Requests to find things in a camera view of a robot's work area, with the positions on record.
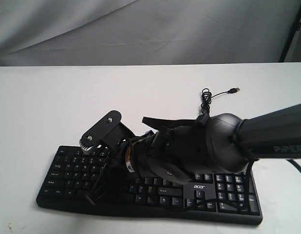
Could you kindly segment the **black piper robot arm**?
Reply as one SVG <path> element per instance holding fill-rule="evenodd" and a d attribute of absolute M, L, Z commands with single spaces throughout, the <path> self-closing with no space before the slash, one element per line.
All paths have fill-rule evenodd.
<path fill-rule="evenodd" d="M 98 146 L 109 150 L 86 194 L 92 204 L 121 179 L 160 177 L 185 185 L 205 172 L 250 176 L 260 159 L 301 159 L 301 104 L 251 119 L 229 113 L 179 120 L 144 117 L 151 130 L 141 136 L 121 118 L 119 111 L 109 111 L 79 141 L 86 155 Z"/>

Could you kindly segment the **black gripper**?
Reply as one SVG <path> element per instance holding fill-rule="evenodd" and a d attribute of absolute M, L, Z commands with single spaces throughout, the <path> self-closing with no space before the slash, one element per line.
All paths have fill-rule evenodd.
<path fill-rule="evenodd" d="M 120 132 L 112 133 L 109 137 L 109 167 L 102 169 L 93 187 L 85 194 L 90 204 L 96 204 L 108 192 L 113 191 L 116 177 L 165 178 L 164 133 L 150 131 L 142 136 L 135 136 L 132 132 Z"/>

